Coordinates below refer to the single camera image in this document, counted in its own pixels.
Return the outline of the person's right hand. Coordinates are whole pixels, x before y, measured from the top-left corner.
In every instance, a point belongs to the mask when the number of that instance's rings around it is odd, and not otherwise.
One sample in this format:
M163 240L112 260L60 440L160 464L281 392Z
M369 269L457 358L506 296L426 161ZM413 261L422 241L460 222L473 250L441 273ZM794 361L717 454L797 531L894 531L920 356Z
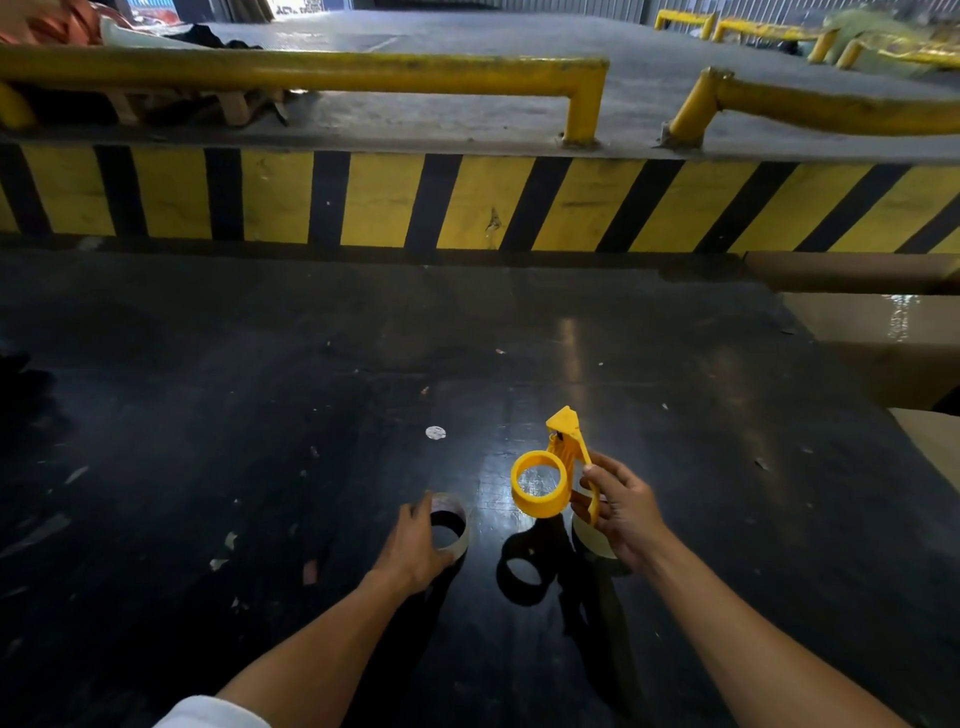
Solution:
M591 450L589 455L592 463L597 459L614 459L597 450ZM580 484L592 487L590 482L582 481L582 476ZM606 536L618 559L632 572L651 577L674 538L654 491L629 468L627 492L623 495L598 493L600 503L593 527Z

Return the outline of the person's left hand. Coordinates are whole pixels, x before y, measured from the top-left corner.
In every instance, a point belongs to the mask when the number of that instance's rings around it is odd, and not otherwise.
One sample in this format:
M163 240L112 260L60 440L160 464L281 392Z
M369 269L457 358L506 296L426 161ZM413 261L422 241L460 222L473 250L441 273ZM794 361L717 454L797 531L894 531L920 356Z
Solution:
M401 505L397 521L370 574L383 580L405 601L421 593L436 579L430 577L430 498L426 491L416 504Z

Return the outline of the yellow plastic tape dispenser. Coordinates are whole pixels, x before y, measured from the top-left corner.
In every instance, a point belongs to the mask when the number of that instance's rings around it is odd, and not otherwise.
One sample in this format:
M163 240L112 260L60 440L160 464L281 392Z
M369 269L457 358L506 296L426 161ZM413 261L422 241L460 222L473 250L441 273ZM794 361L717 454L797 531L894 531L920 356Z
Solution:
M525 515L535 519L549 519L560 515L570 504L573 493L575 466L593 463L584 439L579 416L566 405L546 420L549 440L546 449L530 450L519 455L510 470L510 489L514 504ZM558 483L546 494L531 494L523 490L521 476L537 467L548 467L558 472Z

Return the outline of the person's left forearm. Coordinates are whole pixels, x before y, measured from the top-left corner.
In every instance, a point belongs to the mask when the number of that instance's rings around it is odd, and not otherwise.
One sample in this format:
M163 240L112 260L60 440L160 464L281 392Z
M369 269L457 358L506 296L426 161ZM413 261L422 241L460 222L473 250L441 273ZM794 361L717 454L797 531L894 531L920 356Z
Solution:
M218 693L270 728L339 728L378 641L425 572L374 568L346 597L252 662Z

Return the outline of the person's right forearm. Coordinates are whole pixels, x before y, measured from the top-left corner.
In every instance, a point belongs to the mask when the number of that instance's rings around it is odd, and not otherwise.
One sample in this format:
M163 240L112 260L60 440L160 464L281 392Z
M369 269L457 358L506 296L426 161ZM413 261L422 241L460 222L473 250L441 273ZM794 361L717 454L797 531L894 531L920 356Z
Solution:
M910 728L765 619L670 531L645 546L644 559L740 728Z

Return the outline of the scattered paper scraps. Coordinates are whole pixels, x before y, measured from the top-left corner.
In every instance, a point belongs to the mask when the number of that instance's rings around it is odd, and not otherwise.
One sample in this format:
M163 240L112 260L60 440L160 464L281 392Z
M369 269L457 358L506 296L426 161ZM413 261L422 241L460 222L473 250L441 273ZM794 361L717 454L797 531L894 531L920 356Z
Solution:
M293 588L307 548L311 486L295 478L206 476L126 483L81 475L44 493L33 513L0 506L0 600L30 609L132 617L210 592L253 603L272 578Z

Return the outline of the white sleeve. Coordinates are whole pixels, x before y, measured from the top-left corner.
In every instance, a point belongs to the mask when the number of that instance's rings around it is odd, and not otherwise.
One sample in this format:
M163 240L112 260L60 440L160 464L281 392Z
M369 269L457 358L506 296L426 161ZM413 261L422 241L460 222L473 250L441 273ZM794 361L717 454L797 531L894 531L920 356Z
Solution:
M272 728L261 716L230 701L194 695L177 702L151 728Z

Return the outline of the yellow black striped dock edge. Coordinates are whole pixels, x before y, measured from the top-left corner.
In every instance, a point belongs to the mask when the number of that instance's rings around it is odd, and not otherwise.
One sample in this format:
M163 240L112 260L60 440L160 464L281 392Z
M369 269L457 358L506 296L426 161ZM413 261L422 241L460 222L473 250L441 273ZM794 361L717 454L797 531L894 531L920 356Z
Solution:
M0 235L960 257L960 164L0 142Z

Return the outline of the large brown cardboard box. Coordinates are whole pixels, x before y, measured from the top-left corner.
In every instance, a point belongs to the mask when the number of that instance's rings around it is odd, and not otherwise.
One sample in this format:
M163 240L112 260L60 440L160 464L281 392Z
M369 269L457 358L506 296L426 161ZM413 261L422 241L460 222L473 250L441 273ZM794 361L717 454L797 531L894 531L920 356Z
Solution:
M749 252L882 407L960 416L960 255Z

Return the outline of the green covered heap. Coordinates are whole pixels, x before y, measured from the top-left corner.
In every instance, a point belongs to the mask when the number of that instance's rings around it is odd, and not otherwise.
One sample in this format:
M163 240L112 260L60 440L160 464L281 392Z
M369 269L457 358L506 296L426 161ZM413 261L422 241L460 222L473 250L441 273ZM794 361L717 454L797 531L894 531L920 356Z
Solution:
M849 6L830 10L822 19L822 30L837 30L834 43L827 51L824 64L836 67L847 44L862 33L882 33L903 36L910 40L930 41L933 30L912 18L906 10L881 6ZM864 72L890 70L911 74L927 70L922 64L891 61L876 53L864 51L857 59L855 69Z

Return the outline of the white plastic sheet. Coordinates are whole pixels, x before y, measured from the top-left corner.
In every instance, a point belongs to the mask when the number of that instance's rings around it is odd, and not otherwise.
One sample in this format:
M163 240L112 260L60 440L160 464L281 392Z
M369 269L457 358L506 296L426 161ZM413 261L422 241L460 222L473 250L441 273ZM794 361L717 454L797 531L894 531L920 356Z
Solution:
M101 16L99 30L102 45L125 49L186 50L187 48L218 48L216 42L184 39L182 33L153 32L150 29L127 28L113 18Z

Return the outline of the orange bundle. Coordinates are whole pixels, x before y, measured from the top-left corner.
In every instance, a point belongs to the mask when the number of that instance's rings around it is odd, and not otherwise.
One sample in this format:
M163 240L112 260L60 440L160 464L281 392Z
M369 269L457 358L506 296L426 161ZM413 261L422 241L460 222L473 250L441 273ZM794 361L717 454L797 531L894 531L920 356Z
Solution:
M112 6L91 0L0 0L0 43L101 45L102 19L134 28Z

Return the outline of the small yellow guard rail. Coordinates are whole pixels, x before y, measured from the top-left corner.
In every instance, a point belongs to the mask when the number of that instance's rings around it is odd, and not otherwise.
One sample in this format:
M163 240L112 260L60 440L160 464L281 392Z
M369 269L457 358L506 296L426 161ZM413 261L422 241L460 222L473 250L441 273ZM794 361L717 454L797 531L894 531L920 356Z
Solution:
M739 38L754 38L761 41L785 43L813 43L806 56L810 65L822 65L834 47L839 35L838 28L806 28L770 23L760 23L742 18L727 17L719 20L709 40L724 43L728 34L737 34Z
M676 26L688 36L703 42L709 42L713 38L718 20L719 12L717 11L703 13L675 8L661 8L654 18L653 29L656 32L661 32Z
M835 67L853 69L864 51L897 63L960 70L960 44L883 33L864 33L852 39L839 55Z

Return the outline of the long yellow metal guard rail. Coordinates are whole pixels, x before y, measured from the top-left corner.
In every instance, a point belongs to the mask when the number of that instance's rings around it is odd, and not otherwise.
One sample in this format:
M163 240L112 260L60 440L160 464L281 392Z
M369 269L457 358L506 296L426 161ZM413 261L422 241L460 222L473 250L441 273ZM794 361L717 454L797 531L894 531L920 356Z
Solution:
M594 143L606 57L213 50L0 44L0 126L37 117L13 84L91 91L178 89L518 96L568 101L562 139Z

